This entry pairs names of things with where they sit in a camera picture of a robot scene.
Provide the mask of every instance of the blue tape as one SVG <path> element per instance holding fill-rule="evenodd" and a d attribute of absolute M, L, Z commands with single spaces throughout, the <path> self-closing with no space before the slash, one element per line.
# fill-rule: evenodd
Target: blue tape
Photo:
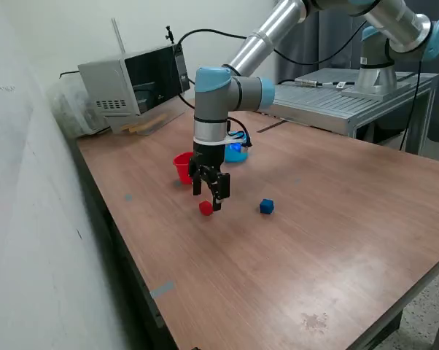
<path fill-rule="evenodd" d="M 174 283 L 172 281 L 169 281 L 168 283 L 164 284 L 163 286 L 152 290 L 149 294 L 152 296 L 153 299 L 160 297 L 166 292 L 169 292 L 170 290 L 174 289 Z"/>

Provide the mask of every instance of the blue joint cap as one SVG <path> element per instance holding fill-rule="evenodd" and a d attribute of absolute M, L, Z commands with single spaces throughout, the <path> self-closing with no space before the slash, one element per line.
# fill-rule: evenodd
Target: blue joint cap
<path fill-rule="evenodd" d="M 262 101 L 259 109 L 268 108 L 275 101 L 275 85 L 267 78 L 259 78 L 262 82 Z"/>
<path fill-rule="evenodd" d="M 208 93 L 226 86 L 231 81 L 231 70 L 228 68 L 200 67 L 195 77 L 196 93 Z"/>
<path fill-rule="evenodd" d="M 424 55 L 422 56 L 423 61 L 431 61 L 439 55 L 439 20 L 435 22 L 432 29 L 432 34 L 430 34 L 429 42 L 425 47 Z"/>
<path fill-rule="evenodd" d="M 364 29 L 362 31 L 362 39 L 361 39 L 361 41 L 363 42 L 364 40 L 370 38 L 372 35 L 375 35 L 377 33 L 378 33 L 378 29 L 375 28 L 374 26 L 367 27 L 366 29 Z"/>

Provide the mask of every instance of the white wall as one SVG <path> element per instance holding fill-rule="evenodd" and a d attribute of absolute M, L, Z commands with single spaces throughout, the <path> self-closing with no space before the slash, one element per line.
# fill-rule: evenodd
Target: white wall
<path fill-rule="evenodd" d="M 0 7 L 0 87 L 14 88 L 0 90 L 0 350 L 129 349 L 106 228 L 26 61 Z"/>
<path fill-rule="evenodd" d="M 128 52 L 167 44 L 165 26 L 176 39 L 197 28 L 248 35 L 273 7 L 273 0 L 0 0 L 17 29 L 40 82 L 47 88 L 62 71 L 119 53 L 111 17 L 116 17 Z M 241 40 L 194 34 L 184 51 L 191 78 L 199 66 L 218 66 Z M 274 79 L 273 58 L 257 75 Z"/>

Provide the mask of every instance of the metal table frame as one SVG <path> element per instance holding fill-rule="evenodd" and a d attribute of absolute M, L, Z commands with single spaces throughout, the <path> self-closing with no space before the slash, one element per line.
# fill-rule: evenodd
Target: metal table frame
<path fill-rule="evenodd" d="M 320 69 L 302 76 L 302 79 L 319 82 L 355 81 L 358 70 Z M 398 72 L 398 80 L 410 73 Z M 430 125 L 433 102 L 438 86 L 439 74 L 421 74 L 421 83 L 416 99 L 411 125 L 406 138 L 406 152 L 420 155 Z M 331 88 L 298 87 L 292 82 L 276 86 L 273 106 L 264 111 L 275 117 L 296 123 L 356 137 L 359 128 L 412 102 L 416 90 L 417 76 L 409 77 L 408 91 L 387 101 L 371 101 L 364 98 L 342 96 L 340 90 Z"/>

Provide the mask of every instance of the red cup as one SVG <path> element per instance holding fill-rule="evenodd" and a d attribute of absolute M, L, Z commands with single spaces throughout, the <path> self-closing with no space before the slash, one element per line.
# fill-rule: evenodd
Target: red cup
<path fill-rule="evenodd" d="M 178 155 L 173 160 L 182 184 L 192 184 L 192 179 L 189 177 L 189 160 L 191 157 L 193 157 L 193 152 L 186 152 Z"/>

